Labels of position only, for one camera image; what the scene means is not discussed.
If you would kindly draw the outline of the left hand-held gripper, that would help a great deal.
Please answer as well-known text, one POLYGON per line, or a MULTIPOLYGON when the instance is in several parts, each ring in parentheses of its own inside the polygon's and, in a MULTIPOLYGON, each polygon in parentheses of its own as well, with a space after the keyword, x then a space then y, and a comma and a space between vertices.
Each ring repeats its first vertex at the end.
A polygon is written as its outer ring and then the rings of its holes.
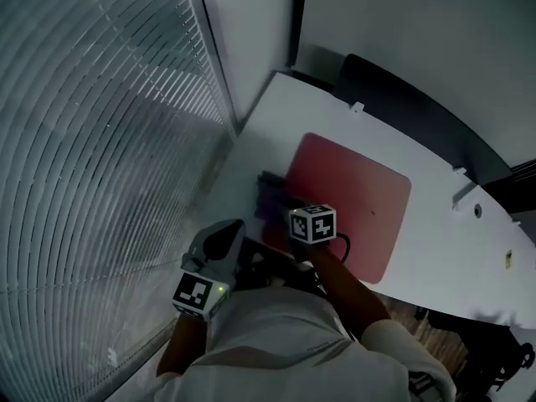
POLYGON ((245 237, 241 219, 221 220, 198 232, 182 258, 175 308, 209 322, 235 288, 235 267, 245 237))

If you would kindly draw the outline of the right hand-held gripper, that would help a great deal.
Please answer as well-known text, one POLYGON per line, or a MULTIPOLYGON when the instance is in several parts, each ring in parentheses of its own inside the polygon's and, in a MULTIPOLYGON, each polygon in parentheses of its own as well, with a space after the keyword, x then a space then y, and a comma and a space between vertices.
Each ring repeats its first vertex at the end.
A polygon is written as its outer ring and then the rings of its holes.
POLYGON ((282 216, 282 234, 286 239, 307 245, 336 238, 337 212, 328 204, 306 204, 295 198, 278 203, 282 216))

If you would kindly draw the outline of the purple and grey cloth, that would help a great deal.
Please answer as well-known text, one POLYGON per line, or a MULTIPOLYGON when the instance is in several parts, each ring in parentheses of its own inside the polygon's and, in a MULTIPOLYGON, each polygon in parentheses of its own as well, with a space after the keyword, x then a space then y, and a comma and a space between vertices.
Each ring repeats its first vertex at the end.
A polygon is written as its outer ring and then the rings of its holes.
POLYGON ((294 199, 286 188, 283 177, 263 170, 256 179, 257 196, 254 215, 268 229, 288 234, 288 214, 294 199))

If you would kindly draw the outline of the red mat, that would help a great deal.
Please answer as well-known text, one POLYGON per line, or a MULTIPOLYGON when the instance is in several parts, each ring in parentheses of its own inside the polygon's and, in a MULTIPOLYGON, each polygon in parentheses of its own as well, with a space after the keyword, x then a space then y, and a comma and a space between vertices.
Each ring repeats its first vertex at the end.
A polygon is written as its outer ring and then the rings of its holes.
MULTIPOLYGON (((285 176, 292 198, 337 212, 336 238, 326 245, 361 281, 379 283, 392 255, 410 196, 410 180, 317 134, 305 134, 285 176)), ((287 252, 286 238, 265 225, 261 239, 287 252)))

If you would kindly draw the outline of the person's right forearm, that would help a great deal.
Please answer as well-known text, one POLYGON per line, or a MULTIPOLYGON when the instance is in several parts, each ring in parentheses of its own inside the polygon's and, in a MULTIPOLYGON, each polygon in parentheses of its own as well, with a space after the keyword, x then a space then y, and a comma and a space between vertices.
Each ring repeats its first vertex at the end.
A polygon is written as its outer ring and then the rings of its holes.
POLYGON ((390 319, 381 300, 355 278, 327 247, 291 240, 290 249, 296 259, 305 259, 315 268, 342 324, 357 339, 372 324, 390 319))

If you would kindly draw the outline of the person's left forearm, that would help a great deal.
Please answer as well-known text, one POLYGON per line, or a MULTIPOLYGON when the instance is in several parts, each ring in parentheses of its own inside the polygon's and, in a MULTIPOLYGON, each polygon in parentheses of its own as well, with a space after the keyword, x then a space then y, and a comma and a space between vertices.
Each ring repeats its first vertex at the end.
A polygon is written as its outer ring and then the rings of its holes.
POLYGON ((156 376, 184 374, 193 362, 205 354, 207 335, 206 322, 181 314, 160 358, 156 376))

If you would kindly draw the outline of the person's white shirt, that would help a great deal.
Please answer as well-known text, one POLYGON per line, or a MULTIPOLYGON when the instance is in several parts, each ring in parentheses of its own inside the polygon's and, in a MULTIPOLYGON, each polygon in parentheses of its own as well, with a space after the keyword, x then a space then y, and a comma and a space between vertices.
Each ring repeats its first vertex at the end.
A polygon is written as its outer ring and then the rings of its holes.
POLYGON ((156 377, 143 402, 454 402, 445 367, 389 319, 351 339, 332 305, 284 286, 240 291, 205 354, 156 377))

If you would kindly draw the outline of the dark desk divider panel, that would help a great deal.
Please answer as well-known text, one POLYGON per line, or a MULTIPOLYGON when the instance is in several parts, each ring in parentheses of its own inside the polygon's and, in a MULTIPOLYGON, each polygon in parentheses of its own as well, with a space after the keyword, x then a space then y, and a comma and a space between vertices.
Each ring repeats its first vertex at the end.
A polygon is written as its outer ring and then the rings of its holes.
POLYGON ((506 162, 467 124, 427 94, 366 59, 349 54, 332 90, 426 147, 480 185, 512 174, 506 162))

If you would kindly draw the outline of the white power strip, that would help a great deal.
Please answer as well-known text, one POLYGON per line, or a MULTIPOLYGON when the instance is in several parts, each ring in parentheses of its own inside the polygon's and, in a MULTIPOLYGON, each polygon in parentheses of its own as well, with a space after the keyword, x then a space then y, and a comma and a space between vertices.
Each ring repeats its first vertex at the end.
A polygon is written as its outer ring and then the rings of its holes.
POLYGON ((478 184, 469 183, 452 197, 452 209, 456 212, 468 206, 477 195, 478 184))

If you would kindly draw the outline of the white window blinds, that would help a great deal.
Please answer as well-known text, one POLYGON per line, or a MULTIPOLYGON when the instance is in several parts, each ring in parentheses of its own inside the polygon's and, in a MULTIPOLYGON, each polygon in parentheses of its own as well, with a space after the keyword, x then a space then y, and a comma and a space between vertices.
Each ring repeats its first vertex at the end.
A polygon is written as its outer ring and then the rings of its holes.
POLYGON ((203 0, 0 0, 0 399, 103 400, 164 344, 235 137, 203 0))

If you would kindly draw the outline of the black office chair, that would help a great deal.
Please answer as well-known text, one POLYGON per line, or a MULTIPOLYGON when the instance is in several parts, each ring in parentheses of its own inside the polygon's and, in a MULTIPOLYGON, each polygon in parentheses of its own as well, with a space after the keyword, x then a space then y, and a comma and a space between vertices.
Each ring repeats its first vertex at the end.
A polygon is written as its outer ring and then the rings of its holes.
POLYGON ((433 328, 456 333, 466 347, 466 366, 456 380, 461 402, 491 402, 489 390, 500 390, 520 369, 530 369, 536 359, 533 345, 519 343, 508 326, 418 307, 415 319, 424 318, 433 328))

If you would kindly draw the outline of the black window frame post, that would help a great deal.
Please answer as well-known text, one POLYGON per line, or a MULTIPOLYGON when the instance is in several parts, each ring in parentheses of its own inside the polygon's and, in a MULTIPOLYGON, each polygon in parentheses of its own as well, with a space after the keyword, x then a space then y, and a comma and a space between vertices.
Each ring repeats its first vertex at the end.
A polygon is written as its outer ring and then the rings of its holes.
POLYGON ((515 166, 510 176, 482 187, 509 214, 536 210, 536 158, 515 166))

